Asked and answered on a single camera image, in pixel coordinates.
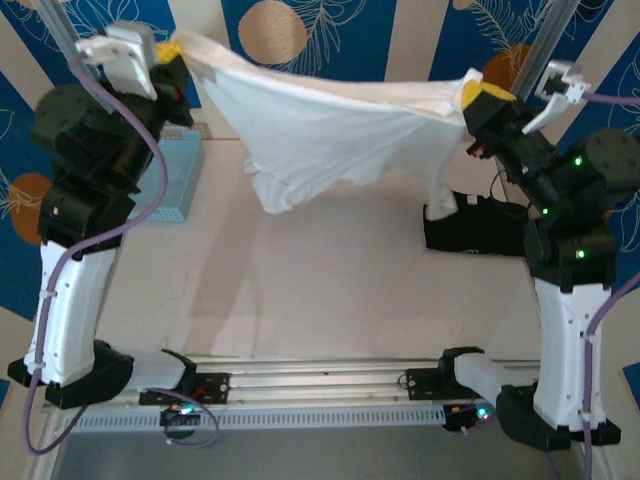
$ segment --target patterned backdrop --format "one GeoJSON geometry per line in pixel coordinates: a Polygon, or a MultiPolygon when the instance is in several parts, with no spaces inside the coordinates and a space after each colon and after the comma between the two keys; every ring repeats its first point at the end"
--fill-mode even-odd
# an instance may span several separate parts
{"type": "MultiPolygon", "coordinates": [[[[223,43],[246,59],[282,71],[348,81],[444,80],[475,67],[488,81],[509,88],[554,1],[562,0],[450,0],[446,8],[444,0],[428,2],[429,8],[424,0],[206,0],[197,5],[62,0],[62,5],[83,37],[117,20],[145,23],[158,40],[167,39],[176,24],[198,25],[202,33],[224,37],[223,43]],[[202,9],[221,12],[215,32],[199,21],[202,9]]],[[[618,23],[635,29],[626,32],[630,41],[616,53],[619,60],[599,92],[640,96],[640,9],[633,1],[583,0],[554,53],[576,60],[589,50],[598,29],[618,23]],[[627,6],[614,12],[622,4],[627,6]],[[628,15],[637,17],[629,21],[628,15]]],[[[0,0],[0,10],[13,29],[9,37],[31,54],[21,61],[37,62],[54,85],[73,81],[31,0],[0,0]]],[[[0,306],[31,319],[40,275],[37,212],[50,171],[43,152],[27,140],[33,105],[23,100],[29,82],[20,81],[21,68],[4,62],[0,72],[0,306]]],[[[201,106],[198,91],[197,85],[189,91],[194,107],[201,106]]],[[[206,102],[203,107],[206,118],[211,107],[206,102]]],[[[606,125],[639,135],[640,108],[588,105],[559,145],[564,149],[606,125]]],[[[640,268],[640,195],[620,205],[610,221],[620,246],[619,284],[640,268]]]]}

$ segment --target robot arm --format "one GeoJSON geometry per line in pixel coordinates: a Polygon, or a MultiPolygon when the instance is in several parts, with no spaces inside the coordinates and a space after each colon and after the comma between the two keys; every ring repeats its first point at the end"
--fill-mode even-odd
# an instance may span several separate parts
{"type": "MultiPolygon", "coordinates": [[[[150,32],[145,37],[144,32],[136,27],[128,29],[128,25],[110,26],[108,31],[115,37],[94,37],[96,40],[86,48],[92,49],[92,58],[124,56],[124,62],[105,66],[111,73],[107,75],[111,93],[156,140],[167,121],[190,125],[185,98],[189,73],[181,57],[156,65],[150,32]],[[132,46],[130,51],[118,52],[128,45],[132,46]]],[[[46,292],[53,268],[63,254],[79,242],[127,221],[134,206],[129,195],[138,191],[136,184],[149,166],[152,153],[119,114],[104,110],[80,85],[49,92],[38,104],[35,116],[30,133],[51,152],[54,174],[38,224],[42,291],[46,292]]],[[[129,389],[159,387],[191,393],[195,366],[180,355],[168,351],[124,354],[94,340],[123,240],[119,235],[97,243],[66,262],[55,294],[49,299],[48,312],[43,306],[49,294],[41,295],[29,352],[9,366],[9,375],[25,386],[34,370],[40,368],[40,381],[47,387],[45,396],[60,408],[108,401],[129,389]],[[36,365],[37,332],[42,321],[47,322],[44,358],[41,365],[36,365]]]]}
{"type": "MultiPolygon", "coordinates": [[[[542,88],[558,101],[571,91],[566,78],[547,75],[542,88]]],[[[618,443],[620,429],[607,420],[600,395],[601,328],[590,336],[587,329],[615,281],[617,247],[605,214],[640,188],[640,144],[625,132],[603,129],[561,155],[534,131],[544,122],[530,107],[479,82],[464,92],[463,108],[476,139],[468,153],[495,156],[508,181],[541,213],[526,228],[525,252],[540,304],[542,348],[535,385],[482,353],[456,356],[455,378],[491,401],[502,429],[520,443],[569,448],[584,439],[585,420],[593,425],[593,444],[618,443]],[[592,372],[585,371],[585,355],[592,372]],[[591,409],[584,413],[587,378],[591,409]]]]}

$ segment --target white cloth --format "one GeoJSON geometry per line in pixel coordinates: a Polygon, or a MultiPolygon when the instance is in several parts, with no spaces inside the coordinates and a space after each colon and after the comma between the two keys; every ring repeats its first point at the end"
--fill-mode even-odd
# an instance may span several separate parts
{"type": "Polygon", "coordinates": [[[465,128],[469,70],[447,82],[350,83],[256,67],[191,32],[174,40],[250,152],[245,171],[265,211],[290,210],[339,180],[375,182],[389,166],[428,175],[429,219],[456,211],[442,177],[465,128]]]}

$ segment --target black bracket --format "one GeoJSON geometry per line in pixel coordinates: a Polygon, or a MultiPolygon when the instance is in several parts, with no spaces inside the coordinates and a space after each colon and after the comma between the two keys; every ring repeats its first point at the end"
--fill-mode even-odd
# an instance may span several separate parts
{"type": "MultiPolygon", "coordinates": [[[[107,402],[115,398],[126,386],[133,372],[133,358],[112,349],[101,340],[93,341],[93,369],[84,377],[61,387],[46,385],[45,399],[60,409],[68,409],[107,402]]],[[[23,359],[9,364],[8,375],[28,387],[31,375],[23,359]]]]}
{"type": "MultiPolygon", "coordinates": [[[[226,405],[229,395],[228,373],[196,373],[193,377],[193,390],[191,395],[200,393],[195,397],[203,405],[226,405]]],[[[143,392],[138,400],[140,405],[170,406],[181,403],[175,397],[155,392],[143,392]]]]}
{"type": "Polygon", "coordinates": [[[410,368],[406,371],[409,400],[471,399],[474,391],[456,381],[454,359],[465,353],[484,353],[477,347],[450,348],[443,352],[437,368],[410,368]]]}
{"type": "MultiPolygon", "coordinates": [[[[584,432],[570,432],[566,426],[556,430],[540,418],[533,408],[535,391],[536,385],[502,388],[496,411],[507,437],[544,452],[568,450],[572,441],[584,442],[584,432]]],[[[591,441],[596,446],[617,445],[620,438],[620,428],[610,420],[591,430],[591,441]]]]}

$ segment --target blue wall panel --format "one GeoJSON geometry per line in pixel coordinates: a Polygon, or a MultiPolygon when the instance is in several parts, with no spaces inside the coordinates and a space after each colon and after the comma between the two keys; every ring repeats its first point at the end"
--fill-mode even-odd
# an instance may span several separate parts
{"type": "Polygon", "coordinates": [[[9,391],[9,382],[0,378],[0,409],[4,403],[4,399],[9,391]]]}
{"type": "MultiPolygon", "coordinates": [[[[307,35],[306,47],[294,61],[266,66],[333,80],[384,80],[396,0],[285,0],[284,4],[293,20],[288,25],[281,20],[287,16],[287,7],[273,9],[272,18],[277,23],[269,26],[255,22],[251,28],[260,29],[260,34],[254,38],[262,36],[277,42],[281,35],[283,40],[291,41],[295,30],[291,24],[301,20],[307,35]]],[[[245,15],[252,7],[255,12],[260,11],[256,18],[263,20],[273,5],[256,0],[222,0],[222,6],[231,49],[260,64],[243,47],[239,25],[243,17],[251,19],[251,15],[245,15]]],[[[297,41],[305,39],[297,38],[294,43],[297,41]]]]}
{"type": "MultiPolygon", "coordinates": [[[[32,122],[33,112],[0,74],[0,200],[8,199],[10,183],[24,173],[51,176],[49,157],[28,138],[32,122]]],[[[20,208],[31,207],[14,206],[14,213],[20,208]]],[[[39,248],[16,233],[9,209],[0,209],[0,306],[32,319],[38,304],[40,274],[39,248]]]]}
{"type": "MultiPolygon", "coordinates": [[[[54,85],[74,83],[75,78],[38,13],[24,4],[30,2],[0,0],[0,9],[54,85]]],[[[81,37],[90,37],[97,29],[119,20],[149,25],[158,41],[167,40],[176,28],[166,0],[71,0],[62,5],[81,37]]],[[[193,82],[188,93],[191,105],[200,107],[193,82]]]]}
{"type": "MultiPolygon", "coordinates": [[[[583,0],[556,47],[554,58],[575,60],[611,2],[583,0]]],[[[513,81],[518,59],[524,60],[514,47],[533,43],[552,3],[550,0],[452,0],[429,79],[460,78],[470,67],[482,71],[492,58],[510,52],[509,61],[500,68],[504,70],[503,75],[513,81]]]]}

